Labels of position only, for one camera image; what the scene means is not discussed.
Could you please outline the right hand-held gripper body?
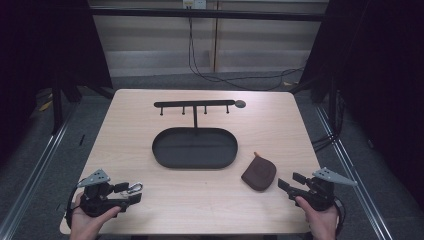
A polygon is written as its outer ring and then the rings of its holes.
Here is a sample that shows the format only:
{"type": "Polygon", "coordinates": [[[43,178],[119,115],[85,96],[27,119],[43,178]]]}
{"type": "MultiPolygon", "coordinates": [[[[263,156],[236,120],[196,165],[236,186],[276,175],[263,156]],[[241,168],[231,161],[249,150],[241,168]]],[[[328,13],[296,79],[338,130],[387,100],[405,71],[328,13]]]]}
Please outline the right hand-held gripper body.
{"type": "Polygon", "coordinates": [[[316,211],[325,211],[335,202],[335,184],[348,186],[358,185],[356,181],[323,167],[313,172],[312,178],[307,178],[305,185],[308,187],[308,190],[292,187],[293,191],[287,194],[290,200],[295,200],[297,196],[301,196],[316,211]]]}

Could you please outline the black key rack with tray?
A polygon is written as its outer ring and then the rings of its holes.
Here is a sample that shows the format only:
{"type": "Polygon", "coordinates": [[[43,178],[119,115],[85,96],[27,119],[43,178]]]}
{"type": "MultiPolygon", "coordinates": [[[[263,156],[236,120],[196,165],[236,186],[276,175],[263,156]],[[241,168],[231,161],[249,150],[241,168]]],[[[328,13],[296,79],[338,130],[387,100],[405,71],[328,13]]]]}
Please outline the black key rack with tray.
{"type": "Polygon", "coordinates": [[[244,108],[243,100],[191,100],[155,102],[163,115],[165,108],[192,108],[192,127],[171,127],[161,131],[153,140],[152,152],[156,161],[171,169],[222,169],[232,164],[238,152],[238,141],[228,130],[198,126],[198,108],[204,113],[211,106],[224,106],[226,113],[235,105],[244,108]]]}

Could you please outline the black horizontal frame bar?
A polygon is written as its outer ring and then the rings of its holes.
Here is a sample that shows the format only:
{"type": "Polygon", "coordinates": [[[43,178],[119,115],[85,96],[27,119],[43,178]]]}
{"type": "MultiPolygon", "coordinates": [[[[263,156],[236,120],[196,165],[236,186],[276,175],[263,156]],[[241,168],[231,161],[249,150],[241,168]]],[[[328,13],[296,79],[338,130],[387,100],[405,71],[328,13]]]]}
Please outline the black horizontal frame bar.
{"type": "Polygon", "coordinates": [[[196,10],[196,9],[145,9],[145,8],[107,8],[92,7],[93,15],[102,16],[137,16],[137,17],[180,17],[180,18],[212,18],[212,19],[249,19],[322,22],[325,14],[253,12],[228,10],[196,10]]]}

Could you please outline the silver carabiner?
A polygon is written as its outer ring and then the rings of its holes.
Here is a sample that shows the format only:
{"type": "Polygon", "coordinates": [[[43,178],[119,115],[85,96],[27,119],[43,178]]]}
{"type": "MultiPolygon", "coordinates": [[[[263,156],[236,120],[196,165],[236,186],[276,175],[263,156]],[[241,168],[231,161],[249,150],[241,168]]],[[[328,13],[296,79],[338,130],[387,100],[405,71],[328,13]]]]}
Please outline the silver carabiner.
{"type": "Polygon", "coordinates": [[[143,189],[143,184],[141,182],[138,183],[134,183],[132,185],[130,185],[126,190],[124,190],[121,195],[122,196],[130,196],[133,194],[138,194],[142,191],[143,189]]]}

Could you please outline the person's left hand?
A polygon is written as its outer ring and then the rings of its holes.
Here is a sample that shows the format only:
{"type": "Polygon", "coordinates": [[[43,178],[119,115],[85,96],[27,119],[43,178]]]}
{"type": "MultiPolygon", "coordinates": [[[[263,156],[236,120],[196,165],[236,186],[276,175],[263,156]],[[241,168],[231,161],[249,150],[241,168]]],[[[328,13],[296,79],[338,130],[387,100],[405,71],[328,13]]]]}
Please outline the person's left hand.
{"type": "Polygon", "coordinates": [[[83,193],[80,192],[75,197],[75,204],[77,205],[77,208],[72,211],[71,233],[69,240],[96,240],[103,225],[107,221],[116,217],[120,213],[121,208],[116,206],[101,216],[90,217],[79,207],[82,195],[83,193]]]}

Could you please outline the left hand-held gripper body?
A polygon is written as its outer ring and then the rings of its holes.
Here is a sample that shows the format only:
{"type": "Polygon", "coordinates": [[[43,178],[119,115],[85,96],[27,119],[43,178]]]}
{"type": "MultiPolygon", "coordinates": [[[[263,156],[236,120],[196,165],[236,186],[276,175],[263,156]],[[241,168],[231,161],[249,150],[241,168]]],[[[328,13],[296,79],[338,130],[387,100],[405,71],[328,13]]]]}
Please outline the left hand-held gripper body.
{"type": "Polygon", "coordinates": [[[121,212],[125,212],[129,207],[128,199],[109,199],[108,195],[114,192],[113,184],[109,183],[110,177],[102,169],[84,178],[77,184],[78,188],[83,188],[83,196],[79,207],[90,217],[98,217],[106,213],[113,207],[119,206],[121,212]]]}

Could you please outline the brown zip pouch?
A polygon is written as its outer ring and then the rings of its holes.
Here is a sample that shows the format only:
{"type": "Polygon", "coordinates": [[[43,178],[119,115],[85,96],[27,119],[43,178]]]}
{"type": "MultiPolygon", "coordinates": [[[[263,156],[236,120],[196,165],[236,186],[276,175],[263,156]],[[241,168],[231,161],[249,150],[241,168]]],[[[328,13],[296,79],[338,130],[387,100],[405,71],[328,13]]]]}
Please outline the brown zip pouch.
{"type": "Polygon", "coordinates": [[[241,179],[251,189],[262,192],[271,186],[276,172],[276,166],[271,161],[255,152],[253,160],[241,175],[241,179]]]}

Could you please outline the white wall socket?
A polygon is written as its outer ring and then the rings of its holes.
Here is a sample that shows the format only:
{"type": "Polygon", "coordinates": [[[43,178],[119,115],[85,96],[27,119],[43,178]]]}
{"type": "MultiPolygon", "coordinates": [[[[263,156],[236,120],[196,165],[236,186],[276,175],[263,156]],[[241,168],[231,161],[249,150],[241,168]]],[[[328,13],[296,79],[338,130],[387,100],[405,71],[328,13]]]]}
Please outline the white wall socket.
{"type": "Polygon", "coordinates": [[[182,0],[184,9],[199,9],[205,10],[207,8],[206,0],[182,0]]]}

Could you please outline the black stand leg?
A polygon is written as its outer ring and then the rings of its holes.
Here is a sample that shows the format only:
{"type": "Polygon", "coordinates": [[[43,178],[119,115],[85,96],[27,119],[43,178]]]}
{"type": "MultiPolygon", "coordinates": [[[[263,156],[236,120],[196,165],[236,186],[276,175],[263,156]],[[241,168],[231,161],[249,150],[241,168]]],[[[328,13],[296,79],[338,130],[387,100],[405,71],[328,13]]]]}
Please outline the black stand leg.
{"type": "Polygon", "coordinates": [[[59,132],[62,124],[63,124],[63,111],[62,111],[62,93],[61,88],[59,86],[55,86],[52,88],[52,103],[53,103],[53,111],[54,111],[54,125],[52,134],[55,135],[59,132]]]}

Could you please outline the person's right hand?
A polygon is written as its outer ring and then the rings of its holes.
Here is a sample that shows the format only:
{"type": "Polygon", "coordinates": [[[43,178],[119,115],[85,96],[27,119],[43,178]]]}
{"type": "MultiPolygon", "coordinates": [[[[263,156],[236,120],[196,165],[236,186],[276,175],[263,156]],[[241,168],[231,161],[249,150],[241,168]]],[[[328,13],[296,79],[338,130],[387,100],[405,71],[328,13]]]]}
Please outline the person's right hand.
{"type": "Polygon", "coordinates": [[[338,212],[334,206],[325,211],[316,211],[301,196],[297,196],[295,201],[305,212],[313,240],[336,240],[338,212]]]}

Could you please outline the dark curtain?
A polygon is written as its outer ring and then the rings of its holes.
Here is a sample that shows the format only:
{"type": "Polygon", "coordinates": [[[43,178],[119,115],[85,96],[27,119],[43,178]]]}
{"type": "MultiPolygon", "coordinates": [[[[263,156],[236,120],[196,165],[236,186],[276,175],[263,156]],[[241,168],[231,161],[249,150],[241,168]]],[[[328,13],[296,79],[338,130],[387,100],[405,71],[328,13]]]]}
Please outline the dark curtain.
{"type": "Polygon", "coordinates": [[[36,94],[112,86],[88,0],[0,0],[0,168],[20,145],[36,94]]]}
{"type": "Polygon", "coordinates": [[[329,0],[303,84],[336,85],[352,116],[424,209],[424,0],[329,0]]]}

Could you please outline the metal floor rail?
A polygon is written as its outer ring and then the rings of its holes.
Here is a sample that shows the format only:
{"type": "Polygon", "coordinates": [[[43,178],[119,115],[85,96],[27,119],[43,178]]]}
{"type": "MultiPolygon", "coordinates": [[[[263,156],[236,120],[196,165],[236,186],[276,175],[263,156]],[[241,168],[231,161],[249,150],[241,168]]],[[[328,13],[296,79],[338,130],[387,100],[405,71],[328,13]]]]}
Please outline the metal floor rail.
{"type": "Polygon", "coordinates": [[[0,224],[0,240],[11,240],[13,235],[28,208],[34,192],[39,186],[39,182],[46,172],[53,155],[55,154],[64,134],[68,128],[68,123],[78,107],[78,103],[71,103],[69,109],[59,126],[53,131],[49,137],[49,141],[39,156],[32,172],[26,177],[23,188],[19,191],[16,201],[9,208],[4,221],[0,224]]]}
{"type": "Polygon", "coordinates": [[[333,131],[330,127],[329,117],[325,109],[320,105],[316,106],[315,109],[326,134],[332,140],[331,145],[335,150],[344,171],[349,179],[357,183],[353,189],[377,238],[379,240],[394,240],[385,220],[366,189],[342,141],[339,138],[334,137],[333,131]]]}

